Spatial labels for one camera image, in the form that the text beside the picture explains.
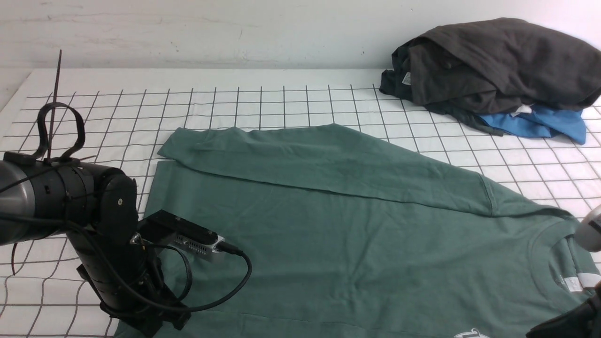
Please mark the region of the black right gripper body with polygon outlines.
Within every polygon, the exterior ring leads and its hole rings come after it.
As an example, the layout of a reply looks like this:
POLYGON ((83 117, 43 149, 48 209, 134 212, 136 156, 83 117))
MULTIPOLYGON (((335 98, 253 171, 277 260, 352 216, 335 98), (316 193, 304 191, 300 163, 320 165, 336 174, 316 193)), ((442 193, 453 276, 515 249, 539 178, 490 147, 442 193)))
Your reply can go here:
POLYGON ((599 338, 601 336, 601 284, 595 294, 573 310, 545 321, 527 334, 527 338, 599 338))

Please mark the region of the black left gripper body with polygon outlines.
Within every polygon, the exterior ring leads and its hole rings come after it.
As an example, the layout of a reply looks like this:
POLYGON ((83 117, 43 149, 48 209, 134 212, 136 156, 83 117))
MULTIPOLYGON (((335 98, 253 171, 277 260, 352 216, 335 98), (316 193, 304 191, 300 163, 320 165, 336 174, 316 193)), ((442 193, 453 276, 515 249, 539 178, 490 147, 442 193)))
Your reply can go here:
POLYGON ((148 305, 124 288, 126 284, 153 302, 183 308, 164 283, 156 252, 131 243, 138 229, 135 180, 110 167, 68 167, 66 193, 67 218, 81 227, 81 232, 67 232, 82 262, 77 271, 99 297, 101 310, 147 338, 165 322, 181 330, 189 313, 148 305))

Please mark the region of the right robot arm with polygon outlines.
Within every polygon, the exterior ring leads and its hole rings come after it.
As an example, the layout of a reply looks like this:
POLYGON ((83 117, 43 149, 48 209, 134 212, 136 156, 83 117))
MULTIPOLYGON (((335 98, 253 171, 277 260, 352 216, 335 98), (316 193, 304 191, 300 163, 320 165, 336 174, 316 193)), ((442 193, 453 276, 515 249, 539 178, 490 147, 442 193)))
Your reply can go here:
MULTIPOLYGON (((600 207, 581 221, 574 235, 584 250, 599 253, 601 248, 600 207)), ((590 296, 573 310, 532 328, 527 338, 599 338, 601 336, 600 274, 579 273, 566 282, 574 291, 590 290, 590 296)))

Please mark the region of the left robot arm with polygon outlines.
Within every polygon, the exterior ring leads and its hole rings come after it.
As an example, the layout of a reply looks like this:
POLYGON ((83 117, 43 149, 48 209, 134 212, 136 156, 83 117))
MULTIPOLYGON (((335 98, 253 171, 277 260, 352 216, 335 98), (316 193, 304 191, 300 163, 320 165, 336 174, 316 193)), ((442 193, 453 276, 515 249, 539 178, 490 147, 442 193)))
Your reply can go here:
POLYGON ((164 282, 156 248, 139 237, 137 184, 122 170, 72 159, 1 161, 1 244, 65 234, 100 309, 147 338, 191 315, 164 282))

